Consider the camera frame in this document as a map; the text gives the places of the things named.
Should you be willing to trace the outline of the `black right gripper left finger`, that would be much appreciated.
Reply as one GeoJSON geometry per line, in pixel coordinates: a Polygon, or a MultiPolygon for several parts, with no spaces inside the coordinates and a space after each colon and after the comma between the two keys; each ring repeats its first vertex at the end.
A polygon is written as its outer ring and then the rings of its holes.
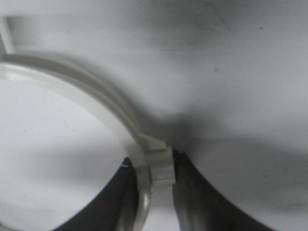
{"type": "Polygon", "coordinates": [[[131,231],[139,193],[135,170],[125,158],[100,193],[57,231],[131,231]]]}

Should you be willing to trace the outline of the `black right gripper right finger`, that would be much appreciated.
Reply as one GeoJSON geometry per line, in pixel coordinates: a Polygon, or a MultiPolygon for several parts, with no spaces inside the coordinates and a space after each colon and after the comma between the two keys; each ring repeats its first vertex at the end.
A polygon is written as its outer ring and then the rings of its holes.
{"type": "Polygon", "coordinates": [[[182,231],[269,231],[220,194],[185,153],[173,151],[175,211],[182,231]]]}

